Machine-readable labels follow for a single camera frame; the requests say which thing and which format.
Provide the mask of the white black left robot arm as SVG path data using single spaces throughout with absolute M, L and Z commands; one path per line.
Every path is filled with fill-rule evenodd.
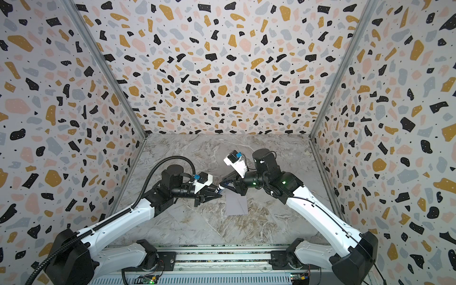
M 220 198 L 211 174 L 185 173 L 180 165 L 170 165 L 152 188 L 141 194 L 138 204 L 129 205 L 108 219 L 79 231 L 65 229 L 54 240 L 50 262 L 44 271 L 55 285 L 87 285 L 96 277 L 128 267 L 152 269 L 158 265 L 155 247 L 140 240 L 128 247 L 106 247 L 129 230 L 171 207 L 178 198 L 195 206 Z

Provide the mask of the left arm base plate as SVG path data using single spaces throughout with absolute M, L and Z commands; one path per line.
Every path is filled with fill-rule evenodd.
M 176 255 L 176 252 L 148 253 L 141 263 L 140 268 L 143 271 L 150 272 L 173 271 Z

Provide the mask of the lavender envelope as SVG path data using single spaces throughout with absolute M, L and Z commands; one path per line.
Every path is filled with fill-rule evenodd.
M 231 190 L 226 193 L 226 215 L 243 216 L 248 215 L 247 197 L 241 196 Z

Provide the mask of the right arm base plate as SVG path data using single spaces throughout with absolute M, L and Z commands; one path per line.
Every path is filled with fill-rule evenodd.
M 287 251 L 271 251 L 269 264 L 273 270 L 307 270 L 309 265 L 301 263 L 295 254 Z

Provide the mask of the blue glue stick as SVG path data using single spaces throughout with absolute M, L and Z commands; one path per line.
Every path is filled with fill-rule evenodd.
M 217 194 L 222 194 L 224 190 L 225 190 L 225 187 L 223 187 L 221 185 L 218 185 L 217 189 L 216 189 L 216 193 Z

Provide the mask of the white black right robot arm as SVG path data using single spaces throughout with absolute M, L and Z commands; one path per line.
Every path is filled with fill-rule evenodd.
M 264 190 L 304 217 L 328 241 L 322 246 L 297 238 L 284 251 L 273 251 L 270 264 L 275 270 L 302 270 L 313 265 L 330 269 L 344 285 L 362 285 L 372 268 L 378 250 L 378 239 L 371 232 L 361 233 L 342 221 L 321 203 L 293 173 L 280 169 L 276 153 L 267 148 L 252 155 L 250 170 L 240 152 L 224 158 L 234 171 L 219 183 L 223 189 L 245 196 L 250 188 Z

